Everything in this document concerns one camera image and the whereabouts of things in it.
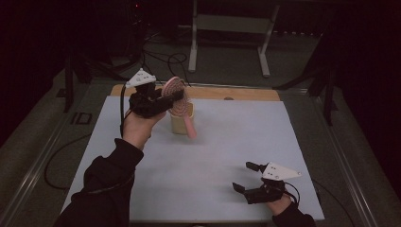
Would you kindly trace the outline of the person's right hand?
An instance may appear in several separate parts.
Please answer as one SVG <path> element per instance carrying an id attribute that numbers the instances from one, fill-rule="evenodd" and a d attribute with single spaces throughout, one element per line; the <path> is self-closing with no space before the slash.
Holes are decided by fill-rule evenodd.
<path id="1" fill-rule="evenodd" d="M 291 197 L 287 194 L 284 194 L 280 200 L 267 202 L 267 206 L 274 216 L 278 216 L 283 213 L 288 207 L 290 207 L 291 204 Z"/>

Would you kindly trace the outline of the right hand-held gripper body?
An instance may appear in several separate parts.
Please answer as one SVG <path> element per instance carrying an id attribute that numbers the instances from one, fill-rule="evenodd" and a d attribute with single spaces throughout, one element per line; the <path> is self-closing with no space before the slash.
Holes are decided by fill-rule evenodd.
<path id="1" fill-rule="evenodd" d="M 298 178 L 302 173 L 291 168 L 269 162 L 261 173 L 262 185 L 255 189 L 246 189 L 243 193 L 248 204 L 265 203 L 280 200 L 286 193 L 286 180 Z"/>

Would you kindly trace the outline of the beige square cup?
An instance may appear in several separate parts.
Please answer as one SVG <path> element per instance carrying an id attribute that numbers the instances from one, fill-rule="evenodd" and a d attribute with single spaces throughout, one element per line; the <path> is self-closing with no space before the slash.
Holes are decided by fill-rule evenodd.
<path id="1" fill-rule="evenodd" d="M 196 135 L 194 127 L 194 105 L 192 103 L 187 105 L 186 118 L 172 114 L 170 120 L 173 133 L 187 135 L 188 137 L 194 137 Z"/>

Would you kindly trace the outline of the black floor socket box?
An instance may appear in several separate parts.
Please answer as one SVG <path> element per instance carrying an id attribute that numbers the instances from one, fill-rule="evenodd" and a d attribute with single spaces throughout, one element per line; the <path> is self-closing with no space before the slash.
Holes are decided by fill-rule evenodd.
<path id="1" fill-rule="evenodd" d="M 71 125 L 89 125 L 92 121 L 91 113 L 74 113 L 70 121 Z"/>

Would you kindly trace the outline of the pink hairbrush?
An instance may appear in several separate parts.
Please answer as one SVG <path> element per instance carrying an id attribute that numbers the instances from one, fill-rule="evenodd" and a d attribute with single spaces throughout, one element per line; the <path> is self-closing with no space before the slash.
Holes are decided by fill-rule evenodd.
<path id="1" fill-rule="evenodd" d="M 162 88 L 162 97 L 172 99 L 172 107 L 168 110 L 172 132 L 194 139 L 197 136 L 194 127 L 194 104 L 190 101 L 183 80 L 179 77 L 170 79 Z"/>

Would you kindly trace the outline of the black stand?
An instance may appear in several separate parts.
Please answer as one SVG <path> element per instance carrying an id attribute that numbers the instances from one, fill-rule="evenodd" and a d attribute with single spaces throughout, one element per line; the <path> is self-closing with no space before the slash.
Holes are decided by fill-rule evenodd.
<path id="1" fill-rule="evenodd" d="M 83 53 L 68 50 L 64 61 L 64 88 L 60 89 L 57 97 L 64 98 L 64 112 L 68 113 L 74 104 L 74 76 L 81 83 L 90 83 L 93 79 L 93 71 L 97 71 L 111 79 L 127 81 L 127 78 L 120 76 L 135 65 L 134 61 L 122 63 L 117 66 L 108 66 L 106 63 L 96 61 Z"/>
<path id="2" fill-rule="evenodd" d="M 285 91 L 303 81 L 312 79 L 311 84 L 307 88 L 307 93 L 310 96 L 318 97 L 322 91 L 325 91 L 323 96 L 323 117 L 329 126 L 333 125 L 331 112 L 333 107 L 336 64 L 334 62 L 335 54 L 332 44 L 335 40 L 336 24 L 335 20 L 331 19 L 301 75 L 284 84 L 272 87 L 273 90 Z"/>

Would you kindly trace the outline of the white table cover sheet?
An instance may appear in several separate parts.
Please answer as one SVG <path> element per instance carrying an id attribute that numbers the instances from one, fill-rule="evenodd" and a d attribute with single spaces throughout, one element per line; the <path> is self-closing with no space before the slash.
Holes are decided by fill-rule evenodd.
<path id="1" fill-rule="evenodd" d="M 288 182 L 300 209 L 324 218 L 305 160 L 281 101 L 197 99 L 197 136 L 175 134 L 165 117 L 153 128 L 135 171 L 132 223 L 264 222 L 263 204 L 248 204 L 232 183 L 261 185 L 247 162 L 269 162 L 302 173 Z"/>

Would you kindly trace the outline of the metal floor rail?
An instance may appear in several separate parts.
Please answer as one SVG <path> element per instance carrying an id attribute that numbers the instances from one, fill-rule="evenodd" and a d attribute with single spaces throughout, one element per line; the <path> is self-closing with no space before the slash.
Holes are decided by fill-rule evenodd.
<path id="1" fill-rule="evenodd" d="M 53 88 L 32 109 L 6 144 L 0 148 L 0 227 L 10 227 L 25 206 L 56 146 L 89 86 L 73 89 L 68 111 Z"/>
<path id="2" fill-rule="evenodd" d="M 357 208 L 361 221 L 365 227 L 378 227 L 376 218 L 368 204 L 366 197 L 357 181 L 357 177 L 354 174 L 347 158 L 344 153 L 342 146 L 340 145 L 340 140 L 335 134 L 332 126 L 329 126 L 323 116 L 323 102 L 319 97 L 312 97 L 311 102 L 318 115 L 320 122 L 330 139 L 330 143 L 333 147 L 333 154 L 335 156 L 336 162 L 340 168 L 341 176 L 343 177 L 347 188 L 351 194 L 354 205 Z"/>

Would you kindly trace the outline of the wooden table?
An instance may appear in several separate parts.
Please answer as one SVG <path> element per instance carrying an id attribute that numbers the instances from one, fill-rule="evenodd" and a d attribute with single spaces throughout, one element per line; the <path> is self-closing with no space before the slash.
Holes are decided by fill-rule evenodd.
<path id="1" fill-rule="evenodd" d="M 186 91 L 191 99 L 280 101 L 276 91 L 267 89 L 192 86 Z"/>

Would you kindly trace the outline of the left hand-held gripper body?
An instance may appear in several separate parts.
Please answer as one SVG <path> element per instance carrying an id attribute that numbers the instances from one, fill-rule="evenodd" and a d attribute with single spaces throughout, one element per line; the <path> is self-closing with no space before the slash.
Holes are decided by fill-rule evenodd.
<path id="1" fill-rule="evenodd" d="M 172 106 L 162 106 L 157 103 L 161 88 L 156 88 L 156 77 L 140 68 L 131 79 L 125 83 L 125 88 L 134 88 L 135 92 L 129 98 L 130 110 L 145 118 L 169 110 Z"/>

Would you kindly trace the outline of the white metal table frame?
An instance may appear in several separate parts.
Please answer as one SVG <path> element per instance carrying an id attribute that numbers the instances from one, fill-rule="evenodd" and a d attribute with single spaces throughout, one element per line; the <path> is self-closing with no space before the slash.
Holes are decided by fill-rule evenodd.
<path id="1" fill-rule="evenodd" d="M 263 34 L 265 40 L 257 48 L 257 55 L 261 67 L 262 76 L 264 78 L 268 78 L 270 76 L 270 68 L 267 60 L 267 49 L 280 9 L 280 6 L 278 4 L 275 4 L 272 7 L 270 16 L 268 18 L 251 18 L 199 13 L 198 0 L 192 0 L 192 3 L 192 38 L 188 62 L 189 72 L 194 73 L 197 69 L 198 31 L 211 30 Z"/>

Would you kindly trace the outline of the dark equipment rack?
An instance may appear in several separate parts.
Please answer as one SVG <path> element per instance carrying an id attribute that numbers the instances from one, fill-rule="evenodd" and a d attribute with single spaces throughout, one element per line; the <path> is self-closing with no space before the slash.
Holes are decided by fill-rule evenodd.
<path id="1" fill-rule="evenodd" d="M 137 62 L 145 40 L 147 10 L 145 0 L 115 0 L 109 51 L 116 57 Z"/>

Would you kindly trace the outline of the person's left hand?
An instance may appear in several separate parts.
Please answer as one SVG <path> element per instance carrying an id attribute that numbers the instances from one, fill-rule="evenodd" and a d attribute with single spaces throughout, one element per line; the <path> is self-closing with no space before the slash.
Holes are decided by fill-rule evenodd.
<path id="1" fill-rule="evenodd" d="M 164 117 L 166 112 L 151 118 L 144 118 L 132 111 L 127 111 L 124 118 L 122 139 L 138 149 L 143 150 L 151 137 L 153 127 Z"/>

